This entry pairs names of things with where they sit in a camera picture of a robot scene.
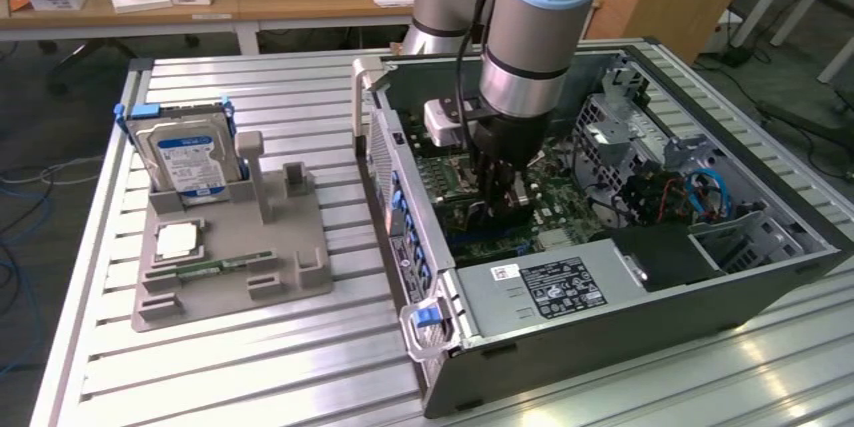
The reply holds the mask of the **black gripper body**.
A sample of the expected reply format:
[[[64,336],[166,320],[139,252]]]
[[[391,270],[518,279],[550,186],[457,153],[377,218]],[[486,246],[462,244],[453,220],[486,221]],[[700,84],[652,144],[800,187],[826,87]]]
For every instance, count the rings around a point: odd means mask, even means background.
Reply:
[[[514,171],[526,171],[545,142],[550,115],[521,118],[494,111],[477,111],[466,122],[474,170],[485,172],[501,164]]]

